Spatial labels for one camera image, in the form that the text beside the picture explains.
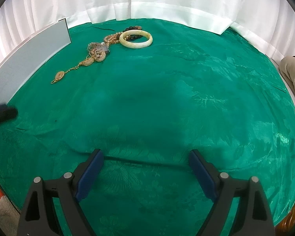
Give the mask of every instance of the white panel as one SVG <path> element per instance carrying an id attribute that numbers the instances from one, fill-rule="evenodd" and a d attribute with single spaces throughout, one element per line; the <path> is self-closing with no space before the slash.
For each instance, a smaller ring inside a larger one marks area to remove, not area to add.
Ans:
<path id="1" fill-rule="evenodd" d="M 7 103 L 38 68 L 69 43 L 66 21 L 60 20 L 17 46 L 0 64 L 0 103 Z"/>

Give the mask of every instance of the pendant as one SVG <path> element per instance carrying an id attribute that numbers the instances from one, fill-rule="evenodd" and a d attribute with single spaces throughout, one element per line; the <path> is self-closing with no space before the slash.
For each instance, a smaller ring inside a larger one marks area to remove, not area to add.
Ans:
<path id="1" fill-rule="evenodd" d="M 55 80 L 56 81 L 60 81 L 63 77 L 65 76 L 65 72 L 64 71 L 60 71 L 56 74 L 55 76 Z"/>
<path id="2" fill-rule="evenodd" d="M 94 62 L 94 59 L 92 57 L 90 57 L 90 58 L 83 60 L 82 65 L 89 66 L 89 65 L 93 64 L 93 62 Z"/>
<path id="3" fill-rule="evenodd" d="M 99 51 L 96 53 L 95 61 L 102 62 L 106 58 L 106 53 L 103 51 Z"/>

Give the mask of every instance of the green cloth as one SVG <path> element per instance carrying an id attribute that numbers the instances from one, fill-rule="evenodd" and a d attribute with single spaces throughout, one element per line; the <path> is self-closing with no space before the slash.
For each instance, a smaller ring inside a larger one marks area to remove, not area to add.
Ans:
<path id="1" fill-rule="evenodd" d="M 50 84 L 86 57 L 88 43 L 131 25 L 150 32 L 153 44 L 111 45 L 103 62 Z M 72 43 L 10 101 L 18 118 L 0 126 L 0 184 L 16 206 L 35 176 L 59 178 L 100 148 L 104 167 L 81 202 L 96 234 L 195 236 L 212 206 L 188 166 L 197 148 L 234 178 L 259 177 L 275 223 L 288 213 L 295 202 L 294 105 L 265 55 L 232 29 L 216 35 L 155 19 L 69 32 Z"/>

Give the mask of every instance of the white backdrop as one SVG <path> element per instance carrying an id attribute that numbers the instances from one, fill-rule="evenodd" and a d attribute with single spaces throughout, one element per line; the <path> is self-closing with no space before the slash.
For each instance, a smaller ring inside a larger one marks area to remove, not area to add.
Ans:
<path id="1" fill-rule="evenodd" d="M 6 0 L 0 9 L 0 62 L 41 28 L 159 18 L 221 34 L 229 26 L 277 63 L 295 56 L 295 12 L 286 0 Z"/>

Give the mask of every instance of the gold necklace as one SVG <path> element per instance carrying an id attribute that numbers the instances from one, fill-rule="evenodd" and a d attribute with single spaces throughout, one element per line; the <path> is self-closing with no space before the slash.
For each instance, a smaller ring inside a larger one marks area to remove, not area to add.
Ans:
<path id="1" fill-rule="evenodd" d="M 65 76 L 65 74 L 67 74 L 71 70 L 78 69 L 80 66 L 89 66 L 89 65 L 93 64 L 94 61 L 96 61 L 96 62 L 103 61 L 106 58 L 106 55 L 109 54 L 109 52 L 110 52 L 109 46 L 112 44 L 120 43 L 120 41 L 119 41 L 120 35 L 125 31 L 133 30 L 133 29 L 141 30 L 142 27 L 140 27 L 140 26 L 128 27 L 122 32 L 117 32 L 115 34 L 110 34 L 110 35 L 105 36 L 104 42 L 101 42 L 101 43 L 91 42 L 87 46 L 87 51 L 89 54 L 87 55 L 86 59 L 84 59 L 83 61 L 78 63 L 75 67 L 72 67 L 67 71 L 58 72 L 55 76 L 55 79 L 53 79 L 51 81 L 51 84 L 59 82 Z M 142 36 L 141 35 L 127 35 L 124 39 L 126 41 L 128 41 L 128 40 L 132 41 L 132 40 L 139 39 L 140 37 L 142 37 Z"/>

